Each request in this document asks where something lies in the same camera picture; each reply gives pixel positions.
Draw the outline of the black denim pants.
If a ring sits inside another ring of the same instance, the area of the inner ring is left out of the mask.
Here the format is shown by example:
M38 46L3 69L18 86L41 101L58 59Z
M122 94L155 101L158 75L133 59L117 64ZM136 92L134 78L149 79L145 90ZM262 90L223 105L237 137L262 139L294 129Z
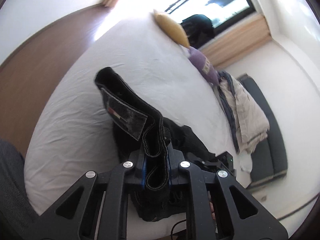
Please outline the black denim pants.
M113 120L119 160L128 160L137 150L145 154L145 187L131 193L139 217L157 222L185 212L182 194L170 183L168 145L200 161L209 160L213 153L189 126L178 126L142 100L111 67L100 70L94 83Z

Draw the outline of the dark clothing on windowsill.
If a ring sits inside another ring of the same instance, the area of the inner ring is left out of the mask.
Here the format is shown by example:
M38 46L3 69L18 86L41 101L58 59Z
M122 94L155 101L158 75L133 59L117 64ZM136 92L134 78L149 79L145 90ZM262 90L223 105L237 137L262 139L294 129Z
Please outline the dark clothing on windowsill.
M189 43L199 49L216 36L212 21L203 14L195 14L181 22Z

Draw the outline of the beige and navy folded blanket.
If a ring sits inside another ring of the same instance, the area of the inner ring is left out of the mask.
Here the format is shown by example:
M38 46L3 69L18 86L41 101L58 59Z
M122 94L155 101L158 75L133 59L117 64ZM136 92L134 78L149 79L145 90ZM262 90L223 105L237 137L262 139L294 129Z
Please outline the beige and navy folded blanket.
M269 121L251 94L233 76L219 72L217 92L238 154L252 154L267 138Z

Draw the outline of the white bed sheet mattress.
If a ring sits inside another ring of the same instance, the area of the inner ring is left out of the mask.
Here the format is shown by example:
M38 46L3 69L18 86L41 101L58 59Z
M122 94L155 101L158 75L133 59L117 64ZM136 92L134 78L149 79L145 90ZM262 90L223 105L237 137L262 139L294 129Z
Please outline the white bed sheet mattress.
M95 84L116 129L123 162L88 171L32 224L26 239L125 239L128 214L158 222L185 213L187 239L249 239L259 209L236 181L232 156L207 146L231 141L210 85L153 19L108 40L108 58L128 64L100 70Z

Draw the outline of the purple pillow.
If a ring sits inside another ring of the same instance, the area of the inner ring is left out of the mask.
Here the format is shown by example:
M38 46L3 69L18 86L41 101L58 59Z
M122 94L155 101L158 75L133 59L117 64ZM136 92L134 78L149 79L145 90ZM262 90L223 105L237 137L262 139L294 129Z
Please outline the purple pillow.
M194 47L190 47L188 59L208 83L211 83L214 86L219 84L217 71L203 53Z

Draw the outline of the beige window curtain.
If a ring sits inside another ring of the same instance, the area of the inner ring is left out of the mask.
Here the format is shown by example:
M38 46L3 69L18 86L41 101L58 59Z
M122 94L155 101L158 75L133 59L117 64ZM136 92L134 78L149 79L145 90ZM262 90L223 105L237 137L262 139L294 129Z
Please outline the beige window curtain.
M200 51L216 69L223 69L271 40L266 18L253 14L206 43Z

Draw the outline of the yellow pillow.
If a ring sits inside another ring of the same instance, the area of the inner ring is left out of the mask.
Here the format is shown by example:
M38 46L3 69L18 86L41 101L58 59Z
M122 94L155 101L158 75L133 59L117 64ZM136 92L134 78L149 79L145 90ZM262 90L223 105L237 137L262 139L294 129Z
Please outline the yellow pillow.
M179 23L170 18L168 14L157 10L153 11L153 16L156 24L169 38L171 38L176 44L187 49L190 48L188 37Z

